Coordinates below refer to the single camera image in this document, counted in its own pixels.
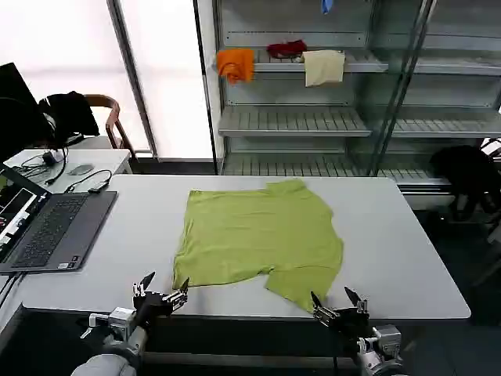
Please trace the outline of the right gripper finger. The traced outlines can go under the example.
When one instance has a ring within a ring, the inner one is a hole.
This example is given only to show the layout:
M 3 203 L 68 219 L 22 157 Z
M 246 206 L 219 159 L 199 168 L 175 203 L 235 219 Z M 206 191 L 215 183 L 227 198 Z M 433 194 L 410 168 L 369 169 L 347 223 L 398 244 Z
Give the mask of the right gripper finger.
M 313 316 L 324 326 L 334 324 L 340 318 L 340 315 L 332 309 L 324 307 L 319 297 L 313 291 L 310 294 L 313 304 Z
M 348 307 L 345 311 L 357 314 L 368 314 L 368 302 L 366 299 L 361 299 L 359 295 L 352 289 L 345 287 L 344 291 L 350 300 L 352 307 Z

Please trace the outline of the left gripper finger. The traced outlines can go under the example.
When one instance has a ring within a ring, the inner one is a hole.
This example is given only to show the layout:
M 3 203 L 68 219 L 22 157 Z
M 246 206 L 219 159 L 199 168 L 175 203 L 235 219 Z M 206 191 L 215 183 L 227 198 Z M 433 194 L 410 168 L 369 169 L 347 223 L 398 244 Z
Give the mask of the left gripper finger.
M 182 308 L 188 300 L 189 278 L 187 278 L 181 287 L 169 295 L 165 295 L 161 301 L 164 306 L 170 307 L 172 310 Z
M 134 299 L 146 297 L 146 290 L 152 282 L 154 276 L 155 272 L 152 272 L 143 277 L 138 283 L 134 283 L 132 285 Z

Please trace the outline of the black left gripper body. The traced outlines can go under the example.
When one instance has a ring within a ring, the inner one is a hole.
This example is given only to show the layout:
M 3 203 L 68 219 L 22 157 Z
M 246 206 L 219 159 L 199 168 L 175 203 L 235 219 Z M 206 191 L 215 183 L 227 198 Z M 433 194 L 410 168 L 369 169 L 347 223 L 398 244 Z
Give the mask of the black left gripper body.
M 173 305 L 164 300 L 166 294 L 146 291 L 144 295 L 133 297 L 133 305 L 136 311 L 135 326 L 148 327 L 159 316 L 170 316 L 173 313 Z

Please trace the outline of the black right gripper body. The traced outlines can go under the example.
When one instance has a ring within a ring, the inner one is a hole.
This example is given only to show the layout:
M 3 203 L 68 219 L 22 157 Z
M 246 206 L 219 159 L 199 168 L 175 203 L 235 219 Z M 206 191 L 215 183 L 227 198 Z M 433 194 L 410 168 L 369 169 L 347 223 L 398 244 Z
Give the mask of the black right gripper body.
M 369 313 L 355 307 L 336 309 L 330 319 L 329 329 L 347 340 L 358 340 L 370 336 Z

